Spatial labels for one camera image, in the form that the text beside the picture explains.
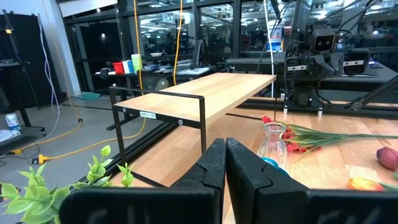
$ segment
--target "shelf label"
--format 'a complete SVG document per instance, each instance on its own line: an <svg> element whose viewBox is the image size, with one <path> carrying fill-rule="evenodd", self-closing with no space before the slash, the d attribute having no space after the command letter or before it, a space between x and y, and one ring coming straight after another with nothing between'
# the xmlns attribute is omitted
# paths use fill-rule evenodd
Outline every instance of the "shelf label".
<svg viewBox="0 0 398 224"><path fill-rule="evenodd" d="M140 111L139 116L142 116L143 118L156 119L155 113L150 113L150 112L145 112L145 111Z"/></svg>

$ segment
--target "glass vase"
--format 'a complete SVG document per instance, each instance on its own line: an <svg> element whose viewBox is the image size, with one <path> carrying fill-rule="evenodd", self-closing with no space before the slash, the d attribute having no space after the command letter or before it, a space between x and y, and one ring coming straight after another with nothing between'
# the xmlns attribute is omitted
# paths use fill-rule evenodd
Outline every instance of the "glass vase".
<svg viewBox="0 0 398 224"><path fill-rule="evenodd" d="M278 163L279 168L285 170L287 163L286 144L282 139L286 126L280 123L264 124L266 138L262 142L257 155L259 157L267 157Z"/></svg>

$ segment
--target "green leaves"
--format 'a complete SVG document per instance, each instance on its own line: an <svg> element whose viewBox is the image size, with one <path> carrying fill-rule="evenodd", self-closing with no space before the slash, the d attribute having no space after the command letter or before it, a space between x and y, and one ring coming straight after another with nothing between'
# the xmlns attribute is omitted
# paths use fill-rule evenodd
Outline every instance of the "green leaves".
<svg viewBox="0 0 398 224"><path fill-rule="evenodd" d="M40 215L33 214L35 207L30 207L21 219L21 222L28 224L41 224L50 221L57 215L57 211L54 209L47 209L44 213Z"/></svg>
<svg viewBox="0 0 398 224"><path fill-rule="evenodd" d="M7 205L7 210L4 214L18 214L28 210L32 205L33 201L30 200L20 200L20 196L16 197L12 202Z"/></svg>
<svg viewBox="0 0 398 224"><path fill-rule="evenodd" d="M94 184L94 187L102 187L104 184L108 182L109 178L111 178L111 176L101 178Z"/></svg>
<svg viewBox="0 0 398 224"><path fill-rule="evenodd" d="M107 145L101 149L101 155L107 157L111 153L111 146Z"/></svg>
<svg viewBox="0 0 398 224"><path fill-rule="evenodd" d="M1 184L1 193L3 197L15 198L18 196L18 190L12 184L7 184L4 182L0 182L0 184Z"/></svg>
<svg viewBox="0 0 398 224"><path fill-rule="evenodd" d="M28 188L26 188L25 197L27 197L27 198L38 198L39 197L39 191L37 190L37 187L35 185L30 185Z"/></svg>
<svg viewBox="0 0 398 224"><path fill-rule="evenodd" d="M61 204L63 202L63 200L70 195L70 190L69 190L69 186L68 187L63 187L61 189L58 189L55 191L53 199L54 199L54 203L53 206L59 210L61 207Z"/></svg>
<svg viewBox="0 0 398 224"><path fill-rule="evenodd" d="M124 174L121 183L123 184L123 186L125 187L130 187L132 185L132 181L134 180L133 175L131 174L131 170L134 167L134 165L132 165L130 168L128 167L128 164L125 163L124 167L123 166L119 166L119 170Z"/></svg>
<svg viewBox="0 0 398 224"><path fill-rule="evenodd" d="M55 191L57 190L58 186L55 186L53 189L50 190L49 194L53 195L55 193Z"/></svg>
<svg viewBox="0 0 398 224"><path fill-rule="evenodd" d="M72 184L76 189L85 187L110 187L112 183L109 181L110 176L104 177L106 173L105 167L112 163L112 159L104 159L111 154L111 147L105 146L101 150L101 160L93 156L93 165L88 162L90 168L87 173L88 183L77 182ZM18 190L7 183L1 184L2 196L12 199L5 207L5 214L17 214L25 212L21 222L27 224L47 223L54 219L55 224L61 224L59 218L59 209L62 202L70 194L70 186L58 189L55 186L48 190L45 187L45 180L41 176L44 171L45 164L40 166L35 173L33 167L29 168L29 172L20 171L19 173L29 179L28 186L25 187L25 195L22 197L18 194ZM127 164L122 167L125 171L124 184L130 186L134 177L130 173Z"/></svg>
<svg viewBox="0 0 398 224"><path fill-rule="evenodd" d="M61 220L60 220L60 216L59 215L56 215L54 217L54 222L55 222L55 224L61 224Z"/></svg>
<svg viewBox="0 0 398 224"><path fill-rule="evenodd" d="M124 168L123 166L118 165L118 168L123 174L127 173L127 169Z"/></svg>
<svg viewBox="0 0 398 224"><path fill-rule="evenodd" d="M32 174L30 172L26 172L26 171L18 171L18 172L27 178L33 178Z"/></svg>
<svg viewBox="0 0 398 224"><path fill-rule="evenodd" d="M45 186L44 178L41 176L33 177L29 179L29 185Z"/></svg>
<svg viewBox="0 0 398 224"><path fill-rule="evenodd" d="M106 166L109 165L112 161L113 161L113 159L107 159L107 160L105 160L103 163L101 163L101 166L106 167Z"/></svg>
<svg viewBox="0 0 398 224"><path fill-rule="evenodd" d="M36 176L40 176L42 175L43 169L44 169L45 164L41 165L38 169L37 169L37 173Z"/></svg>
<svg viewBox="0 0 398 224"><path fill-rule="evenodd" d="M82 189L82 188L89 187L89 186L90 186L89 184L84 183L84 182L77 182L77 183L72 184L72 187L74 187L76 189Z"/></svg>
<svg viewBox="0 0 398 224"><path fill-rule="evenodd" d="M47 211L47 209L50 208L50 206L54 203L54 199L53 200L46 200L44 202L34 202L33 203L33 207L35 208L32 211L33 215L41 215L43 214L45 211Z"/></svg>
<svg viewBox="0 0 398 224"><path fill-rule="evenodd" d="M99 165L97 157L93 155L94 165Z"/></svg>

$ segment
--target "wooden tabletop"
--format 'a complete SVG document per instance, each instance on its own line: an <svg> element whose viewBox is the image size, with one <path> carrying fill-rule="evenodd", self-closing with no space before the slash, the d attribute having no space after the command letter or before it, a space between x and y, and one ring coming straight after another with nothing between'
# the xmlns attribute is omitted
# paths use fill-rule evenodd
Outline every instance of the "wooden tabletop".
<svg viewBox="0 0 398 224"><path fill-rule="evenodd" d="M162 91L205 97L206 125L243 103L276 79L272 75L216 73ZM199 121L199 100L178 96L146 94L116 106Z"/></svg>
<svg viewBox="0 0 398 224"><path fill-rule="evenodd" d="M274 117L273 111L234 109L230 113ZM398 134L398 121L374 118L277 112L277 120L319 131L350 134ZM253 152L265 138L262 121L224 115L207 127L207 145L216 138L233 137ZM398 185L392 172L380 165L376 151L383 146L398 149L398 139L346 141L315 151L297 162L301 152L288 153L287 172L312 189L345 189L349 178L364 177ZM201 156L200 131L180 126L134 163L134 171L166 186L179 179ZM144 186L137 181L137 187ZM224 223L234 223L228 185L224 193Z"/></svg>

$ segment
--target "tulip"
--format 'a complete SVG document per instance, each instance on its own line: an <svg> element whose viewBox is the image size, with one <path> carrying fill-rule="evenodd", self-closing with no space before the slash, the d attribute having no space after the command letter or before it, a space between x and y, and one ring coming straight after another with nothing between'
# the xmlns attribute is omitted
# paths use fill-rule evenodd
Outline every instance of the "tulip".
<svg viewBox="0 0 398 224"><path fill-rule="evenodd" d="M347 188L353 190L373 190L373 191L384 190L383 186L378 182L361 177L351 178L347 183Z"/></svg>

